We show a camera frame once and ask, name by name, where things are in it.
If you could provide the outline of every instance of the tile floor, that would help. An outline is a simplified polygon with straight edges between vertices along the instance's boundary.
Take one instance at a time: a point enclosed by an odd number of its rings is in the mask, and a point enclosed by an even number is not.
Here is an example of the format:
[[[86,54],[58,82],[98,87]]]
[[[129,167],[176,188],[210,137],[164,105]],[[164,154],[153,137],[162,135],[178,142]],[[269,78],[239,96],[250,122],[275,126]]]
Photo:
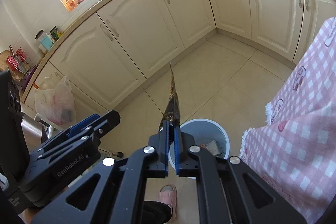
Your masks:
[[[255,48],[215,34],[173,67],[181,124],[195,118],[218,122],[230,139],[230,155],[238,155],[241,136],[250,127],[265,125],[265,104],[282,87],[292,70]],[[156,134],[169,96],[170,73],[146,88],[119,113],[118,125],[102,138],[102,146],[124,152],[147,145]],[[174,183],[178,192],[174,223],[199,223],[195,180],[178,178],[170,167],[166,179],[149,179],[146,199]]]

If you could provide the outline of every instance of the plastic bag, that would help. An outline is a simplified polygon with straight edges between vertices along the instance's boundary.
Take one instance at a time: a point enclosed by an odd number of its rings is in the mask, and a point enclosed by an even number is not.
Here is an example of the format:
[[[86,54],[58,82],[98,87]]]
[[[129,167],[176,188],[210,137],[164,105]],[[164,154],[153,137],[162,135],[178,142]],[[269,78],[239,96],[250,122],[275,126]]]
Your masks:
[[[59,80],[52,74],[44,79],[35,92],[35,110],[62,128],[75,124],[75,101],[66,76]]]

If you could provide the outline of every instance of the person's leg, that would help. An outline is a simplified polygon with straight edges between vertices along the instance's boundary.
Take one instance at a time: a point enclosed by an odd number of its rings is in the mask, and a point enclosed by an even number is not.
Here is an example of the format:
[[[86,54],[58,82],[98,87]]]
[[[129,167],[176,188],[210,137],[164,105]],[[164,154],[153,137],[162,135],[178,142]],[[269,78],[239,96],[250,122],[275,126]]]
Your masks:
[[[144,201],[142,224],[163,224],[176,218],[177,192],[174,185],[161,188],[157,201]]]

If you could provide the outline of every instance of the light blue trash bin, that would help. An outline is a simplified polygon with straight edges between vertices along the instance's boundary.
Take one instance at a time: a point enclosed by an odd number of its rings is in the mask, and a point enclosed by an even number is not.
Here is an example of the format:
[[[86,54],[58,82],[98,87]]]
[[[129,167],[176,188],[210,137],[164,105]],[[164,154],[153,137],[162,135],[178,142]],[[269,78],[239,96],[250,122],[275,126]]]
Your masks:
[[[182,124],[181,131],[193,135],[196,145],[207,144],[215,140],[221,152],[218,157],[228,159],[230,153],[229,137],[218,123],[208,119],[194,119]],[[170,145],[168,158],[171,166],[176,170],[174,142]]]

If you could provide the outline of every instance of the pink slipper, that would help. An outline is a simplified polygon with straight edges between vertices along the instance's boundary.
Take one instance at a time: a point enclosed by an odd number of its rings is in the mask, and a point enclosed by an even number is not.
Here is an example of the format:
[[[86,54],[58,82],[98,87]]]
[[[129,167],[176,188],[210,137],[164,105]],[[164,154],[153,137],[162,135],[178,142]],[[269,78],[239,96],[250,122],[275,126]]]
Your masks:
[[[170,186],[173,190],[165,190],[162,191],[165,186]],[[171,220],[176,219],[176,199],[177,199],[177,191],[176,187],[173,184],[165,185],[161,188],[159,193],[159,199],[157,201],[167,204],[172,209],[172,217]]]

